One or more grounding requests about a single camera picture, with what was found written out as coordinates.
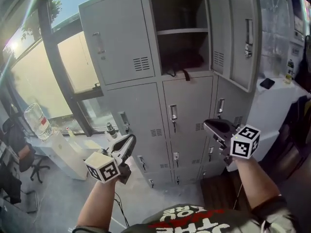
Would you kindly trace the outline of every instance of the sleeve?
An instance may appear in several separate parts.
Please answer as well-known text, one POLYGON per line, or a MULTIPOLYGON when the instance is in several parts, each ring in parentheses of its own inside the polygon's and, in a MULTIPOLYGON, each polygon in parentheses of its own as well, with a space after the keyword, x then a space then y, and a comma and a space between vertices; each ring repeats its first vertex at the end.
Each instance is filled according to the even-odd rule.
POLYGON ((87 227, 87 226, 76 226, 72 233, 111 233, 102 229, 87 227))
POLYGON ((286 200, 280 195, 272 198, 253 209, 265 228, 277 232, 300 232, 298 220, 287 208, 286 200))

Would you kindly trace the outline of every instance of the locker vent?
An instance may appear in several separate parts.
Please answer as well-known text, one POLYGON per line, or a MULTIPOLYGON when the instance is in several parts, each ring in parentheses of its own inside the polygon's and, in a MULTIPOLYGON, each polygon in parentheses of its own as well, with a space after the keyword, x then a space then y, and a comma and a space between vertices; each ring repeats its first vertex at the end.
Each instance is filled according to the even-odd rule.
POLYGON ((242 119, 243 119, 243 116, 237 116, 237 117, 235 117, 235 118, 234 118, 233 124, 234 124, 234 125, 239 125, 239 124, 241 124, 242 119))
POLYGON ((169 165, 168 164, 160 164, 160 168, 168 168, 169 165))
POLYGON ((221 67, 224 66, 224 54, 221 52, 214 51, 214 64, 221 67))
POLYGON ((142 71, 142 70, 150 69, 148 57, 133 59, 133 64, 134 64, 135 71, 142 71))
POLYGON ((204 130, 204 125, 203 123, 197 123, 195 125, 195 131, 199 131, 199 130, 204 130))
POLYGON ((157 130, 150 130, 151 136, 162 136, 162 130, 157 129, 157 130))
POLYGON ((192 161, 192 164, 199 164, 200 163, 200 160, 193 160, 192 161))

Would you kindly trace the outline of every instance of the locker cabinet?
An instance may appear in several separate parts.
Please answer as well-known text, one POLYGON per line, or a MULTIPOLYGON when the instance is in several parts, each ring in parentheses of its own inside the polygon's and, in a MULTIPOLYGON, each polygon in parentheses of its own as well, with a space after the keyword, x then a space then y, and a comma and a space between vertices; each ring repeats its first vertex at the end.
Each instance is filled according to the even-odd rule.
POLYGON ((80 17, 105 84, 154 76, 141 0, 99 0, 80 6, 80 17))
POLYGON ((155 173, 144 173, 144 176, 147 184, 154 189, 157 189, 164 185, 171 185, 173 183, 170 170, 155 173))
POLYGON ((259 0, 207 0, 211 69, 251 92, 261 55, 259 0))
POLYGON ((253 93, 246 93, 234 84, 219 77, 214 117, 217 117, 219 109, 222 108, 221 117, 223 119, 229 120, 236 125, 246 123, 253 97, 253 93))
POLYGON ((121 132, 136 135, 133 158, 150 187, 221 174, 219 144, 203 122, 219 112, 247 120, 261 55, 259 0, 90 0, 79 10, 103 94, 121 132), (190 81, 167 75, 181 50, 204 60, 185 67, 190 81))
POLYGON ((220 175, 225 169, 225 163, 221 160, 212 161, 202 166, 198 179, 207 179, 220 175))
POLYGON ((199 169, 200 165, 175 169, 175 184, 183 185, 195 183, 198 177, 199 169))
POLYGON ((209 117, 212 84, 213 77, 163 82, 174 168, 201 163, 207 139, 203 122, 209 117))
POLYGON ((142 172, 169 169, 167 146, 155 83, 108 91, 110 106, 137 138, 133 157, 142 172))
POLYGON ((212 162, 222 161, 224 157, 220 155, 219 150, 220 144, 215 141, 214 138, 210 137, 208 141, 208 146, 205 149, 202 164, 208 164, 212 162))

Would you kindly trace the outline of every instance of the tiled floor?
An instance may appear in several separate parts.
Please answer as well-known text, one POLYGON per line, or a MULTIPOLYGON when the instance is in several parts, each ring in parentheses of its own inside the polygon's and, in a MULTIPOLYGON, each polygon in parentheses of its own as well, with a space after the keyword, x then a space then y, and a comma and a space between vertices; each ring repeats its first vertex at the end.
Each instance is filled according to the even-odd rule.
MULTIPOLYGON (((2 225, 8 233, 64 233, 75 226, 80 210, 92 190, 95 180, 88 177, 86 181, 77 181, 67 177, 50 160, 44 165, 50 170, 40 172, 43 184, 37 179, 30 181, 31 170, 21 174, 23 191, 35 190, 38 196, 39 211, 26 214, 14 206, 5 203, 6 211, 2 211, 2 225)), ((130 225, 141 223, 156 212, 179 203, 204 205, 199 184, 168 187, 167 189, 151 189, 135 164, 131 163, 132 175, 126 185, 117 183, 116 192, 120 195, 124 213, 130 225)), ((125 225, 118 205, 113 208, 113 219, 125 225)), ((119 233, 124 228, 111 221, 110 231, 119 233)))

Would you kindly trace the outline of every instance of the bottle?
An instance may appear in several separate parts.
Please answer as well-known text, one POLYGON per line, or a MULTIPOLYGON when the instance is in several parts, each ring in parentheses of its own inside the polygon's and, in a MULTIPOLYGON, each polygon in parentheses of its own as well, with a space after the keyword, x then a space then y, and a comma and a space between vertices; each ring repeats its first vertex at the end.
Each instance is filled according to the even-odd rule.
POLYGON ((68 134, 70 137, 75 137, 74 133, 72 132, 72 130, 69 127, 67 127, 66 130, 68 131, 68 134))
POLYGON ((118 137, 116 130, 110 122, 107 123, 107 132, 111 135, 113 139, 116 139, 118 137))
POLYGON ((42 141, 47 140, 53 133, 49 121, 43 114, 38 103, 31 104, 24 112, 24 117, 33 132, 42 141))
POLYGON ((285 83, 290 84, 293 79, 293 74, 294 74, 294 63, 292 60, 289 60, 287 63, 288 71, 287 74, 285 75, 285 83))

